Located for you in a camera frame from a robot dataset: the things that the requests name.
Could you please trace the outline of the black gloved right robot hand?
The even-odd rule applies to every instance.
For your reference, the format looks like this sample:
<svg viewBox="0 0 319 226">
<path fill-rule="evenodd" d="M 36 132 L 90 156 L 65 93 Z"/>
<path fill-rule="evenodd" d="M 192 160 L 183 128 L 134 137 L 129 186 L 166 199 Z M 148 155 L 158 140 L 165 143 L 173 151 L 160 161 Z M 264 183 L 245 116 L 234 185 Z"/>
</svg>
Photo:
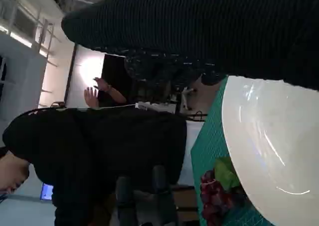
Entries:
<svg viewBox="0 0 319 226">
<path fill-rule="evenodd" d="M 101 0 L 61 27 L 154 85 L 241 76 L 319 88 L 319 0 Z"/>
</svg>

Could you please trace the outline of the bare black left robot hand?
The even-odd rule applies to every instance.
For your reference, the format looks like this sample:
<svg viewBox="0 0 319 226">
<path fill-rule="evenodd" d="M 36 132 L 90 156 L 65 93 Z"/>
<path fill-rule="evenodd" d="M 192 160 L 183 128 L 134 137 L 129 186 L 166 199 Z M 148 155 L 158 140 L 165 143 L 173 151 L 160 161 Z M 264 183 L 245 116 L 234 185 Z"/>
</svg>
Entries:
<svg viewBox="0 0 319 226">
<path fill-rule="evenodd" d="M 165 168 L 153 168 L 153 189 L 156 212 L 161 226 L 179 225 L 173 194 L 166 178 Z M 136 200 L 129 177 L 119 177 L 116 183 L 116 202 L 121 226 L 139 226 Z"/>
</svg>

